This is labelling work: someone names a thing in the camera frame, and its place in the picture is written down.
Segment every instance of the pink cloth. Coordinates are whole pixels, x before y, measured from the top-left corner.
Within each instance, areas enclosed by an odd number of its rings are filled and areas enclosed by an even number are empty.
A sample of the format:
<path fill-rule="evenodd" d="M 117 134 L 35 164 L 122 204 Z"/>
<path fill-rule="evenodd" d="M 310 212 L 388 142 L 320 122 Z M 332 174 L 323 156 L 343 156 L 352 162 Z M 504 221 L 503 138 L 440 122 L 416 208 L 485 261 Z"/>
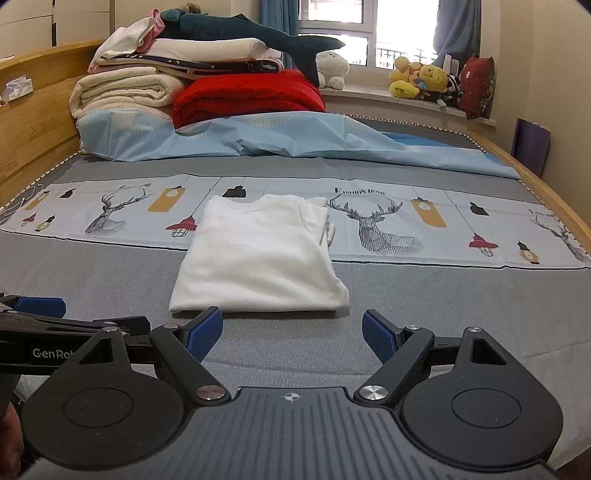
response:
<path fill-rule="evenodd" d="M 164 30 L 165 27 L 164 21 L 162 20 L 162 18 L 160 18 L 160 10 L 158 10 L 157 8 L 150 10 L 146 17 L 153 17 L 156 20 L 156 24 L 154 25 L 152 30 L 149 31 L 148 34 L 144 37 L 144 43 L 142 43 L 136 50 L 139 53 L 145 52 L 152 43 L 152 40 L 158 37 L 158 35 L 160 35 L 160 33 L 162 32 L 162 30 Z"/>

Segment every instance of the balcony railing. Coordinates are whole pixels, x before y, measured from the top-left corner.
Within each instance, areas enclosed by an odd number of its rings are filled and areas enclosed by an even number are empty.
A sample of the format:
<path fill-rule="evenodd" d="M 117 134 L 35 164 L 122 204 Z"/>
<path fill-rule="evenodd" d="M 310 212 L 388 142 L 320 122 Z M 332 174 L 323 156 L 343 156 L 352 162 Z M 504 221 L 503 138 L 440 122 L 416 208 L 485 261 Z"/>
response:
<path fill-rule="evenodd" d="M 404 51 L 391 50 L 390 48 L 377 48 L 376 52 L 376 67 L 390 70 L 394 69 L 394 59 L 400 56 L 408 57 L 410 61 L 419 61 L 420 63 L 433 63 L 437 59 L 436 53 L 429 53 L 420 48 L 410 54 Z"/>

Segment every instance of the hanging lamp illustration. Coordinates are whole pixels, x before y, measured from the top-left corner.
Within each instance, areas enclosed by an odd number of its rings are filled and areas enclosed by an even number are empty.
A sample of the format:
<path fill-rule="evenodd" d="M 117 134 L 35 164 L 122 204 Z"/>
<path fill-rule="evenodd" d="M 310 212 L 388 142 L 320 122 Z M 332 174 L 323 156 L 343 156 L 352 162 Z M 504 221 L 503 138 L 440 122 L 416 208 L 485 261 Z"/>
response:
<path fill-rule="evenodd" d="M 43 200 L 45 200 L 48 195 L 49 190 L 41 192 L 39 196 L 36 199 L 32 200 L 31 203 L 29 203 L 25 208 L 23 208 L 23 210 L 33 210 L 37 205 L 39 205 Z"/>
<path fill-rule="evenodd" d="M 68 190 L 63 195 L 60 195 L 60 198 L 61 199 L 68 199 L 68 198 L 70 198 L 72 196 L 72 193 L 74 193 L 74 190 L 76 190 L 76 187 L 74 187 L 73 189 Z"/>
<path fill-rule="evenodd" d="M 41 222 L 39 225 L 37 225 L 37 227 L 35 228 L 35 231 L 41 232 L 41 231 L 45 230 L 47 227 L 49 227 L 50 223 L 52 223 L 52 221 L 55 219 L 56 219 L 55 215 L 50 216 L 47 220 L 45 220 L 45 222 Z"/>
<path fill-rule="evenodd" d="M 246 198 L 246 190 L 242 185 L 236 185 L 232 189 L 227 189 L 226 193 L 222 195 L 222 197 L 226 198 L 235 198 L 235 199 L 245 199 Z"/>
<path fill-rule="evenodd" d="M 148 207 L 148 211 L 152 213 L 169 212 L 183 196 L 183 193 L 185 193 L 183 184 L 173 189 L 164 189 L 160 196 L 154 200 L 154 203 Z"/>
<path fill-rule="evenodd" d="M 476 215 L 482 215 L 482 216 L 489 216 L 488 212 L 482 208 L 479 207 L 476 203 L 474 202 L 470 202 L 470 210 L 472 211 L 472 213 L 475 213 Z"/>
<path fill-rule="evenodd" d="M 522 242 L 517 242 L 517 246 L 519 247 L 519 255 L 521 258 L 523 258 L 524 260 L 527 260 L 532 265 L 539 265 L 540 264 L 540 259 L 539 259 L 538 255 L 536 255 L 529 248 L 527 248 L 526 244 L 524 244 Z"/>
<path fill-rule="evenodd" d="M 472 241 L 468 244 L 468 247 L 469 248 L 477 248 L 480 251 L 480 253 L 482 255 L 484 255 L 485 257 L 493 257 L 495 255 L 494 250 L 496 248 L 499 248 L 499 246 L 497 244 L 492 243 L 492 242 L 488 242 L 487 240 L 484 239 L 484 237 L 478 235 L 478 233 L 476 233 L 475 230 L 472 228 L 472 225 L 470 225 L 470 222 L 468 222 L 466 217 L 462 214 L 462 212 L 458 208 L 457 204 L 454 203 L 454 205 L 456 207 L 457 212 L 462 216 L 462 218 L 468 224 L 468 226 L 470 227 L 470 230 L 472 230 L 472 233 L 474 234 L 474 237 L 472 238 Z"/>
<path fill-rule="evenodd" d="M 417 196 L 417 198 L 412 200 L 412 204 L 421 220 L 425 222 L 427 225 L 431 225 L 437 228 L 447 228 L 445 220 L 443 220 L 443 217 L 441 216 L 433 202 L 430 202 L 429 200 L 424 200 L 420 196 Z"/>
<path fill-rule="evenodd" d="M 194 232 L 196 228 L 197 228 L 197 225 L 195 224 L 195 219 L 193 218 L 193 215 L 191 214 L 187 218 L 184 218 L 183 220 L 181 220 L 179 223 L 169 225 L 168 227 L 165 228 L 165 230 L 172 230 L 173 231 L 172 236 L 179 237 L 179 236 L 185 236 L 189 232 Z"/>
<path fill-rule="evenodd" d="M 35 215 L 37 214 L 37 212 L 33 213 L 30 217 L 27 217 L 25 219 L 22 220 L 21 226 L 25 226 L 28 223 L 34 222 L 35 221 Z"/>
<path fill-rule="evenodd" d="M 482 255 L 484 255 L 485 257 L 494 256 L 493 250 L 495 248 L 499 248 L 499 246 L 497 244 L 487 242 L 486 240 L 484 240 L 484 238 L 482 238 L 476 232 L 474 233 L 474 240 L 472 240 L 472 242 L 470 242 L 470 244 L 468 246 L 470 248 L 477 248 L 478 250 L 480 250 L 480 253 Z"/>

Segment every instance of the gray bed sheet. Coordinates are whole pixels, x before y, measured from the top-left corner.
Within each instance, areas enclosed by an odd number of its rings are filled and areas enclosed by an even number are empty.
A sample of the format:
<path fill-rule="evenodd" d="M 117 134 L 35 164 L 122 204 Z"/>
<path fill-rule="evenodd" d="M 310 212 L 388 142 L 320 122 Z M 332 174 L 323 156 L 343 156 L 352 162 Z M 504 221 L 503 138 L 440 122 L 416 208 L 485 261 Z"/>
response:
<path fill-rule="evenodd" d="M 538 202 L 518 181 L 322 158 L 200 158 L 113 163 L 78 158 L 59 182 L 171 176 L 334 177 L 458 190 Z M 59 296 L 68 318 L 146 315 L 153 327 L 185 323 L 168 301 L 184 252 L 62 241 L 0 232 L 0 290 Z M 377 309 L 394 323 L 441 336 L 480 326 L 515 355 L 558 399 L 564 430 L 551 464 L 591 445 L 591 270 L 534 271 L 335 263 L 350 291 L 346 317 L 318 314 L 226 316 L 204 365 L 232 392 L 265 387 L 359 387 L 380 362 L 363 341 L 361 319 Z M 136 366 L 154 374 L 153 368 Z M 25 377 L 30 395 L 43 381 Z"/>

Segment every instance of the deer illustration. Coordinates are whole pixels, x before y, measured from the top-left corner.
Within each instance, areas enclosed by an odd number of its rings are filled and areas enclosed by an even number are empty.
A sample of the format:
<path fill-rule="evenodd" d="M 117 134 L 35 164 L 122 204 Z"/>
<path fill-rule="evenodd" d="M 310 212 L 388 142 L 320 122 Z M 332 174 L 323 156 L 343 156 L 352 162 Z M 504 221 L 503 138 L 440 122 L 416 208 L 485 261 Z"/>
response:
<path fill-rule="evenodd" d="M 392 233 L 382 232 L 378 224 L 385 220 L 385 215 L 396 213 L 402 207 L 396 205 L 392 200 L 387 210 L 378 205 L 378 210 L 370 216 L 362 216 L 356 210 L 349 208 L 349 202 L 344 206 L 335 203 L 340 194 L 330 200 L 329 207 L 345 212 L 347 216 L 359 222 L 359 239 L 363 248 L 381 255 L 401 255 L 407 252 L 417 252 L 423 248 L 421 242 L 413 236 L 394 235 Z"/>
<path fill-rule="evenodd" d="M 113 234 L 123 230 L 123 228 L 125 228 L 125 220 L 122 220 L 120 222 L 115 222 L 114 220 L 111 220 L 109 217 L 111 216 L 111 214 L 113 212 L 116 212 L 117 210 L 121 210 L 121 209 L 127 207 L 128 205 L 132 205 L 133 203 L 140 202 L 144 198 L 147 198 L 150 195 L 152 195 L 152 193 L 146 194 L 144 187 L 149 187 L 149 186 L 150 186 L 149 183 L 146 183 L 144 185 L 140 185 L 140 187 L 142 187 L 142 191 L 143 191 L 143 194 L 140 197 L 131 197 L 126 202 L 120 203 L 119 205 L 115 205 L 115 206 L 113 206 L 113 204 L 112 204 L 112 199 L 117 192 L 119 192 L 120 190 L 132 189 L 135 187 L 122 186 L 122 187 L 119 187 L 117 190 L 115 190 L 113 193 L 111 193 L 109 195 L 103 195 L 102 198 L 100 199 L 100 201 L 103 202 L 103 204 L 104 204 L 103 205 L 103 213 L 101 213 L 96 219 L 94 219 L 92 221 L 92 223 L 86 228 L 86 230 L 85 230 L 86 234 L 87 235 L 113 235 Z"/>
<path fill-rule="evenodd" d="M 560 238 L 577 260 L 579 260 L 580 262 L 589 263 L 589 257 L 587 256 L 585 251 L 582 248 L 576 247 L 575 245 L 573 245 L 571 243 L 571 240 L 569 238 L 569 231 L 566 229 L 566 227 L 564 225 L 561 225 L 560 223 L 558 223 L 558 227 L 560 228 L 560 232 L 557 232 L 553 228 L 550 228 L 549 226 L 544 225 L 543 223 L 541 223 L 538 220 L 539 215 L 545 216 L 545 217 L 550 217 L 550 218 L 555 218 L 553 214 L 535 212 L 531 209 L 530 209 L 530 212 L 533 215 L 535 215 L 535 218 L 530 218 L 530 220 L 532 222 L 534 222 L 536 225 L 542 227 L 544 230 L 548 230 L 549 232 L 552 232 L 552 234 L 556 238 Z"/>

